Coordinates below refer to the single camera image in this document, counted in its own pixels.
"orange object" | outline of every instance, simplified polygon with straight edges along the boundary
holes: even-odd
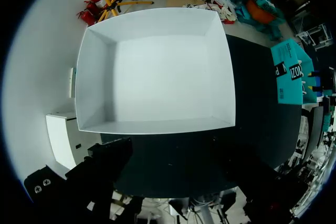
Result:
[[[256,2],[253,0],[248,0],[246,3],[246,8],[250,13],[251,17],[262,24],[269,24],[273,20],[275,20],[275,16],[271,13],[261,9]]]

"metal pole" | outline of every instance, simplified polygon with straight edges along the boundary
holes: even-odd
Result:
[[[204,219],[204,224],[215,224],[211,216],[210,210],[208,208],[208,205],[201,206],[200,209],[201,209],[201,214]]]

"white wall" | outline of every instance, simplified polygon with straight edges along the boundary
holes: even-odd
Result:
[[[45,115],[74,109],[69,74],[86,24],[76,14],[84,0],[36,0],[10,49],[3,83],[5,143],[20,180],[46,164],[56,172]]]

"screw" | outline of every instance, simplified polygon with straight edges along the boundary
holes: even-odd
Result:
[[[50,184],[51,184],[50,179],[45,179],[45,180],[43,180],[43,185],[44,185],[44,186],[49,186]]]
[[[42,188],[40,186],[35,186],[35,193],[38,194],[42,191]]]

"cardboard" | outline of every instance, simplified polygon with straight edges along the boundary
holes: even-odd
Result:
[[[167,134],[234,126],[234,76],[218,14],[158,8],[88,27],[75,102],[81,131]]]

